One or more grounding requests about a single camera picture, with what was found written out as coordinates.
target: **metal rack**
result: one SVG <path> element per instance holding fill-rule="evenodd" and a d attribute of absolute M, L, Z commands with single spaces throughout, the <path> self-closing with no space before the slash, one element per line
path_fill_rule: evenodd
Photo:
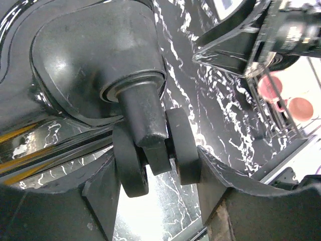
<path fill-rule="evenodd" d="M 314 72 L 316 77 L 316 81 L 321 90 L 321 82 L 316 74 L 316 70 L 312 64 L 310 58 L 308 58 L 309 64 Z M 296 124 L 293 116 L 289 112 L 286 107 L 285 100 L 281 97 L 281 93 L 278 91 L 273 78 L 270 75 L 270 71 L 268 67 L 265 67 L 263 64 L 259 64 L 260 67 L 264 69 L 262 74 L 265 74 L 268 77 L 269 82 L 271 83 L 273 90 L 275 91 L 277 97 L 279 98 L 279 103 L 281 107 L 284 109 L 284 113 L 286 113 L 287 117 L 285 117 L 282 113 L 277 111 L 275 107 L 265 101 L 257 91 L 257 86 L 259 83 L 258 76 L 247 79 L 247 83 L 249 85 L 252 96 L 257 104 L 259 115 L 261 115 L 267 129 L 267 135 L 270 138 L 278 137 L 278 138 L 289 138 L 292 139 L 294 137 L 298 137 L 300 139 L 307 139 L 311 135 L 313 135 L 320 127 L 321 127 L 321 116 L 318 115 L 316 118 L 309 120 L 303 124 Z"/>

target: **caster wheel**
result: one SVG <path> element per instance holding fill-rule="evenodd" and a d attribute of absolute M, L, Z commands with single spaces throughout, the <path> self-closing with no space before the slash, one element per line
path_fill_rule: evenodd
<path fill-rule="evenodd" d="M 172 146 L 169 153 L 175 158 L 181 185 L 198 183 L 201 164 L 189 119 L 182 108 L 167 110 L 166 118 Z"/>
<path fill-rule="evenodd" d="M 113 144 L 117 173 L 128 197 L 148 194 L 148 180 L 143 151 L 134 144 L 125 122 L 117 123 L 113 130 Z"/>

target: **glossy black surface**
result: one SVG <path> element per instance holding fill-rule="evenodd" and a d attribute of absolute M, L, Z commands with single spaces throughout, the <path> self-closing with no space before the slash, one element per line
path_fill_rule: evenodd
<path fill-rule="evenodd" d="M 105 149 L 112 145 L 111 133 L 112 127 L 109 126 L 67 138 L 63 142 L 49 147 L 44 146 L 43 149 L 38 151 L 35 149 L 35 152 L 21 158 L 15 156 L 10 158 L 3 155 L 1 158 L 3 165 L 0 164 L 0 183 L 13 184 L 74 159 Z M 14 144 L 15 141 L 19 141 L 19 138 L 22 137 L 12 139 L 9 143 Z M 0 150 L 10 148 L 5 144 L 0 145 Z"/>
<path fill-rule="evenodd" d="M 45 23 L 97 2 L 99 1 L 1 2 L 0 133 L 8 133 L 30 123 L 64 114 L 47 89 L 41 87 L 42 80 L 33 69 L 30 57 L 32 42 Z M 115 119 L 108 119 L 104 124 L 114 121 Z"/>
<path fill-rule="evenodd" d="M 10 2 L 14 1 L 0 1 L 1 13 L 5 11 L 4 5 L 10 8 Z M 70 8 L 71 2 L 66 1 L 65 7 Z M 169 73 L 163 106 L 182 107 L 189 116 L 197 145 L 204 146 L 229 166 L 252 175 L 285 149 L 290 140 L 266 138 L 265 123 L 241 79 L 192 62 L 195 41 L 218 23 L 215 11 L 210 8 L 212 4 L 203 0 L 154 2 L 158 41 Z M 89 130 L 60 118 L 24 135 L 0 156 L 6 156 L 6 160 L 22 158 Z M 40 187 L 99 155 L 76 159 L 16 186 Z M 172 240 L 197 222 L 200 209 L 196 187 L 182 187 L 173 163 L 172 166 L 171 172 L 156 177 L 147 169 L 149 194 L 144 197 L 129 199 L 121 190 L 114 241 Z"/>
<path fill-rule="evenodd" d="M 59 105 L 91 126 L 121 118 L 113 86 L 150 73 L 159 89 L 166 76 L 153 12 L 136 1 L 100 3 L 46 23 L 33 42 L 32 61 Z"/>

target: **black machine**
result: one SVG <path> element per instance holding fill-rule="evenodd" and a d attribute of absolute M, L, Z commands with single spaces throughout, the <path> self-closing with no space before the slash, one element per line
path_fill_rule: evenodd
<path fill-rule="evenodd" d="M 248 77 L 321 57 L 320 3 L 298 2 L 244 0 L 198 40 L 193 60 Z M 120 184 L 129 197 L 148 194 L 146 165 L 158 175 L 170 158 L 182 185 L 197 184 L 211 240 L 319 240 L 318 177 L 291 190 L 255 181 L 196 147 L 183 109 L 163 110 L 151 0 L 6 0 L 0 17 L 0 143 L 57 116 L 92 128 L 0 163 L 1 240 L 111 241 Z M 112 144 L 39 189 L 4 185 Z"/>

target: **marble pattern surface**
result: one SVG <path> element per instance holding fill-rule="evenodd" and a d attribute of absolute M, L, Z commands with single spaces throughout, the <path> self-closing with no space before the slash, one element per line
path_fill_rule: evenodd
<path fill-rule="evenodd" d="M 195 40 L 218 23 L 205 0 L 156 0 L 154 6 L 159 45 L 169 71 L 164 108 L 183 107 L 197 145 L 250 176 L 286 148 L 289 140 L 265 137 L 266 124 L 244 80 L 192 62 Z M 87 130 L 58 119 L 26 135 L 6 156 L 21 157 Z M 94 161 L 102 152 L 16 186 L 41 187 Z M 182 187 L 175 171 L 154 177 L 148 169 L 147 174 L 149 195 L 129 199 L 121 190 L 114 241 L 170 241 L 200 217 L 194 185 Z"/>

